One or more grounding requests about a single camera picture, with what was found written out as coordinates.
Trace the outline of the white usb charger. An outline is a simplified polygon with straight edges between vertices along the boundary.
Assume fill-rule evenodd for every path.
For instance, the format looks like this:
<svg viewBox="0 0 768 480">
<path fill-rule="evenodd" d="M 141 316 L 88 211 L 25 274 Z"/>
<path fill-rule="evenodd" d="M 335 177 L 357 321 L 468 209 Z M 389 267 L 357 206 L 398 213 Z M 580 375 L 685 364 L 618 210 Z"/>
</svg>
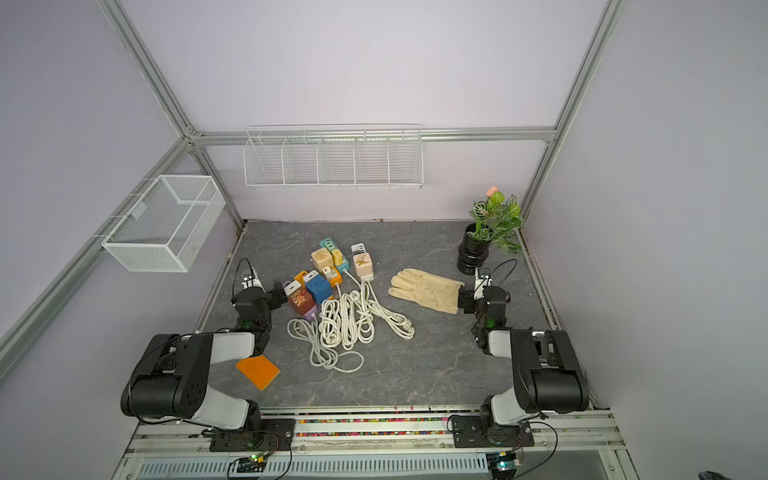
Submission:
<svg viewBox="0 0 768 480">
<path fill-rule="evenodd" d="M 298 291 L 302 287 L 302 284 L 297 280 L 286 281 L 283 283 L 283 291 L 287 297 L 290 297 L 294 292 Z"/>
</svg>

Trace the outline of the red cube socket adapter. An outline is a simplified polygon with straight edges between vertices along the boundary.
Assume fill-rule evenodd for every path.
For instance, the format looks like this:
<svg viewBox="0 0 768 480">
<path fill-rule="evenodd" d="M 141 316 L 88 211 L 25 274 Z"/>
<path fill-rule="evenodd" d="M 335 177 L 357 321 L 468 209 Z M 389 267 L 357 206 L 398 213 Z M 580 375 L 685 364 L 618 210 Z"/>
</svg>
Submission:
<svg viewBox="0 0 768 480">
<path fill-rule="evenodd" d="M 294 292 L 288 297 L 288 301 L 296 313 L 302 317 L 313 306 L 316 306 L 312 295 L 304 288 Z"/>
</svg>

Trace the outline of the blue cube socket adapter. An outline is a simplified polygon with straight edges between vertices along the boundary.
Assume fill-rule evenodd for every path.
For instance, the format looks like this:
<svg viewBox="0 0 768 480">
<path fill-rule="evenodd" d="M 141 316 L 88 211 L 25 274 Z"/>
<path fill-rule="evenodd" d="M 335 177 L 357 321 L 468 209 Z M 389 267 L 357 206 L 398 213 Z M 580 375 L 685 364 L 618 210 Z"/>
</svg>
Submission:
<svg viewBox="0 0 768 480">
<path fill-rule="evenodd" d="M 321 306 L 324 301 L 333 297 L 332 287 L 328 280 L 317 275 L 315 272 L 306 276 L 305 288 L 311 294 L 315 303 L 319 306 Z"/>
</svg>

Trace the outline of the purple power strip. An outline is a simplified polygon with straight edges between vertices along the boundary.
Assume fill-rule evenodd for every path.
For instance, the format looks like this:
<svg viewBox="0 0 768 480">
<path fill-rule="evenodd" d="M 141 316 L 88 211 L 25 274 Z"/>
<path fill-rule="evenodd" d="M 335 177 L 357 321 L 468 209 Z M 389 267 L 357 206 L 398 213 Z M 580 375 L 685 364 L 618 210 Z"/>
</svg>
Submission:
<svg viewBox="0 0 768 480">
<path fill-rule="evenodd" d="M 313 306 L 310 310 L 308 310 L 304 315 L 303 318 L 307 321 L 315 321 L 319 315 L 319 309 L 317 306 Z"/>
</svg>

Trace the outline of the orange power strip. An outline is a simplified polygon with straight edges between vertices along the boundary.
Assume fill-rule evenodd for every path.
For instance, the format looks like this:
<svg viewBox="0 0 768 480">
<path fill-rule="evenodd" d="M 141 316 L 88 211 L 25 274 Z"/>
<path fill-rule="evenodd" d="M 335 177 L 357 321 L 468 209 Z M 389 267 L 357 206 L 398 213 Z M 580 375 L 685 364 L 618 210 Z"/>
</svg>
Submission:
<svg viewBox="0 0 768 480">
<path fill-rule="evenodd" d="M 301 271 L 294 276 L 294 280 L 301 285 L 305 285 L 308 281 L 312 281 L 315 278 L 325 279 L 332 288 L 335 288 L 342 282 L 338 270 L 335 267 L 324 267 L 322 270 Z"/>
</svg>

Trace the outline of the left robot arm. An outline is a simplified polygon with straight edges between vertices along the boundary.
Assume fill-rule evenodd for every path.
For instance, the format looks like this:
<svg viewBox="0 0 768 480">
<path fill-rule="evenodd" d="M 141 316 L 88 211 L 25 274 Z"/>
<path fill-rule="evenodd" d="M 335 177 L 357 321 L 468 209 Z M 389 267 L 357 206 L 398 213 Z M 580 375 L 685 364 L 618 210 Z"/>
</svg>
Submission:
<svg viewBox="0 0 768 480">
<path fill-rule="evenodd" d="M 210 367 L 261 355 L 272 312 L 287 301 L 280 283 L 266 290 L 253 279 L 232 297 L 238 314 L 232 330 L 154 336 L 123 390 L 122 413 L 146 424 L 179 420 L 223 431 L 259 430 L 258 405 L 210 386 Z"/>
</svg>

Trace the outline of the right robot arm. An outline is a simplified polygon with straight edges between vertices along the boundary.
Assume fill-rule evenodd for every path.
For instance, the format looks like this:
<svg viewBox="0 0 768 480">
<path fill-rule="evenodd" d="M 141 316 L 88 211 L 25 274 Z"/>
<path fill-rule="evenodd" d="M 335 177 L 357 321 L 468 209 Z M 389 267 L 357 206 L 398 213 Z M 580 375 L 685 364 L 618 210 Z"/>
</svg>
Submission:
<svg viewBox="0 0 768 480">
<path fill-rule="evenodd" d="M 589 387 L 568 334 L 507 326 L 509 301 L 509 293 L 498 286 L 459 290 L 458 307 L 476 318 L 476 345 L 486 355 L 511 362 L 512 386 L 485 400 L 483 428 L 509 429 L 548 412 L 587 410 Z"/>
</svg>

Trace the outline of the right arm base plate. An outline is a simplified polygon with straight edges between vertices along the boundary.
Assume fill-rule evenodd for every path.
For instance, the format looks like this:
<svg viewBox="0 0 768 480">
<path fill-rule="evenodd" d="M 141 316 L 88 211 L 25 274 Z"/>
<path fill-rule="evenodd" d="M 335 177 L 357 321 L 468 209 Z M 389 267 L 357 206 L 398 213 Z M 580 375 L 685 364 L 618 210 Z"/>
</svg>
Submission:
<svg viewBox="0 0 768 480">
<path fill-rule="evenodd" d="M 528 448 L 535 445 L 528 424 L 497 425 L 480 415 L 450 415 L 446 427 L 456 448 Z"/>
</svg>

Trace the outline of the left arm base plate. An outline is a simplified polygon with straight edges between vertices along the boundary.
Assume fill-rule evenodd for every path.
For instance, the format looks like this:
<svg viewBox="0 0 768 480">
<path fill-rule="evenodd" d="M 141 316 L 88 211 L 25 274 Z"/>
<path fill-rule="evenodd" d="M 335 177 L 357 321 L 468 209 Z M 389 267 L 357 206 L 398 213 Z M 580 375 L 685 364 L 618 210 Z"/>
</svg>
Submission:
<svg viewBox="0 0 768 480">
<path fill-rule="evenodd" d="M 288 451 L 293 442 L 296 420 L 266 418 L 260 429 L 217 431 L 210 440 L 210 452 L 275 452 Z"/>
</svg>

